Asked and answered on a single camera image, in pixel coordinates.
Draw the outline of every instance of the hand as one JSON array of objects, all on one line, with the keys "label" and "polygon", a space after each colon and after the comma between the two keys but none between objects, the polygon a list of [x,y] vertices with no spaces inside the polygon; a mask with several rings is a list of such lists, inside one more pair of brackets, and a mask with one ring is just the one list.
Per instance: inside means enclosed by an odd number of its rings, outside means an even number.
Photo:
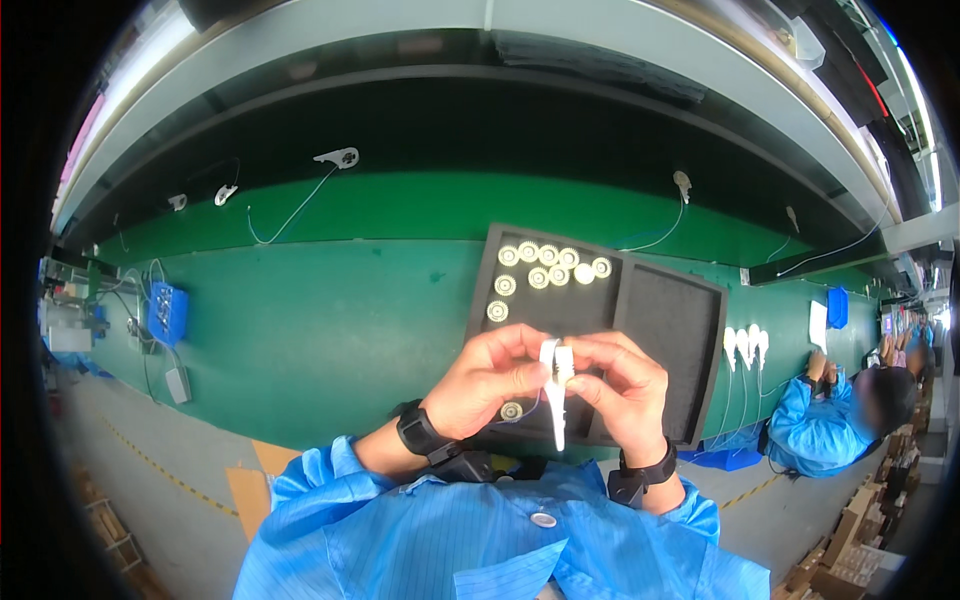
[{"label": "hand", "polygon": [[[535,396],[550,376],[549,367],[538,360],[540,345],[549,337],[515,324],[467,342],[444,378],[420,403],[437,433],[454,440],[468,438],[489,423],[505,401]],[[526,358],[537,362],[517,361]]]},{"label": "hand", "polygon": [[666,454],[662,424],[666,371],[619,331],[566,338],[564,344],[573,348],[576,369],[597,366],[607,372],[609,385],[599,377],[580,374],[566,387],[600,413],[623,448],[627,466],[658,463]]},{"label": "hand", "polygon": [[806,376],[813,381],[820,381],[824,376],[824,368],[827,366],[827,358],[820,350],[810,352],[810,358],[806,361]]},{"label": "hand", "polygon": [[824,371],[824,379],[826,379],[827,382],[831,384],[837,382],[837,364],[836,363],[827,361],[827,367],[826,367],[826,370]]}]

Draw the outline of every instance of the blue plastic bin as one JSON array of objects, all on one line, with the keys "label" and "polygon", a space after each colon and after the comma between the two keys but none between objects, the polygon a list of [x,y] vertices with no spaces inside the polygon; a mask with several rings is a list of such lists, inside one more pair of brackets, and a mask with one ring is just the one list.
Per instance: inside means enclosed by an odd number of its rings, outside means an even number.
[{"label": "blue plastic bin", "polygon": [[850,307],[850,295],[842,287],[827,292],[827,324],[834,329],[843,329],[847,325],[847,312]]},{"label": "blue plastic bin", "polygon": [[172,347],[186,332],[187,294],[174,286],[154,281],[150,286],[147,330],[158,341]]}]

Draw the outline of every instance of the concrete floor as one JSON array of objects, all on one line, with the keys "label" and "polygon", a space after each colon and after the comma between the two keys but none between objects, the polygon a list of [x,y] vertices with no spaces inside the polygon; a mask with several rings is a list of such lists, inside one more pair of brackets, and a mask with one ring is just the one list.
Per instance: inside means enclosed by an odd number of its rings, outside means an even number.
[{"label": "concrete floor", "polygon": [[[60,372],[58,382],[65,457],[88,468],[159,577],[178,598],[229,598],[247,549],[239,519],[171,482],[104,419],[158,465],[230,508],[224,467],[260,468],[250,440],[154,404],[117,380]],[[778,583],[832,529],[882,456],[877,452],[829,479],[782,477],[732,504],[721,512],[721,547],[766,566]],[[605,471],[615,468],[615,461],[604,463]],[[697,465],[684,465],[680,473],[719,505],[774,476],[766,460],[733,473]]]}]

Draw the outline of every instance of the gear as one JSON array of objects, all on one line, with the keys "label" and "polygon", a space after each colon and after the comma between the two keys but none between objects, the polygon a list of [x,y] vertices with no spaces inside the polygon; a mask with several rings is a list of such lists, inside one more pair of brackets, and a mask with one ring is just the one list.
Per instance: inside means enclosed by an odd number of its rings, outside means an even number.
[{"label": "gear", "polygon": [[560,251],[556,247],[550,246],[540,246],[540,263],[544,267],[552,267],[557,264],[557,257],[560,254]]},{"label": "gear", "polygon": [[586,262],[580,263],[573,269],[573,278],[584,285],[593,283],[594,277],[596,277],[596,273],[593,272],[593,267]]},{"label": "gear", "polygon": [[509,275],[501,275],[493,281],[493,289],[500,296],[510,296],[516,291],[516,279]]},{"label": "gear", "polygon": [[513,267],[520,259],[520,253],[513,246],[504,246],[496,254],[496,259],[504,267]]},{"label": "gear", "polygon": [[503,420],[517,420],[523,417],[523,407],[519,402],[504,402],[500,407],[500,418]]},{"label": "gear", "polygon": [[530,270],[530,274],[527,276],[527,282],[530,284],[530,287],[537,290],[542,290],[550,283],[550,279],[547,275],[546,269],[543,267],[534,267]]},{"label": "gear", "polygon": [[523,242],[522,244],[517,246],[516,249],[519,251],[520,260],[522,260],[523,262],[533,262],[537,260],[537,255],[538,255],[538,252],[540,251],[540,249],[537,248],[537,244],[534,244],[533,242],[529,242],[529,241]]},{"label": "gear", "polygon": [[550,267],[550,283],[566,285],[568,281],[570,281],[570,271],[560,265]]},{"label": "gear", "polygon": [[507,308],[507,302],[503,300],[494,300],[487,305],[487,318],[494,323],[503,323],[507,320],[510,309]]},{"label": "gear", "polygon": [[565,269],[573,269],[580,264],[580,254],[572,248],[564,248],[557,255],[558,263]]},{"label": "gear", "polygon": [[601,279],[609,277],[611,271],[613,271],[613,265],[608,258],[600,256],[593,260],[593,272]]}]

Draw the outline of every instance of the green workbench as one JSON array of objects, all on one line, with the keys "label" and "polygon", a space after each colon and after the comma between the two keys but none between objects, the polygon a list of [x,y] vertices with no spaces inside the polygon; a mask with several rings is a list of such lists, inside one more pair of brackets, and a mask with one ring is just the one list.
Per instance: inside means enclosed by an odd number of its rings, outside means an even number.
[{"label": "green workbench", "polygon": [[[146,259],[162,256],[168,280],[190,294],[188,332],[177,350],[193,400],[177,408],[294,448],[374,429],[398,403],[422,397],[440,379],[463,343],[490,221],[603,244],[669,227],[678,209],[672,199],[519,176],[331,178],[288,239],[280,240],[287,243],[250,245],[247,205],[258,231],[273,235],[315,184],[238,193],[223,207],[189,205],[125,231],[129,252],[116,238],[101,248],[101,257],[125,268],[145,269]],[[553,209],[531,207],[542,203]],[[586,205],[592,210],[583,210]],[[641,236],[637,243],[657,237]],[[680,226],[651,249],[685,257],[643,256],[728,287],[727,324],[757,323],[770,333],[764,392],[803,365],[812,348],[809,303],[826,302],[824,283],[862,289],[867,279],[849,270],[824,274],[820,282],[740,285],[739,267],[762,262],[783,241],[780,234],[698,208],[693,196]],[[785,254],[804,250],[791,242]],[[103,304],[114,328],[92,356],[147,393],[142,358],[116,326],[126,313],[113,295]],[[855,369],[875,345],[876,299],[851,293],[849,324],[828,332],[830,358]],[[150,388],[168,404],[163,373],[170,368],[166,353],[147,357]],[[769,416],[779,399],[771,394],[759,403],[756,367],[745,372],[741,364],[738,371],[731,380],[722,358],[704,437]],[[573,447],[565,458],[587,455],[611,454]]]}]

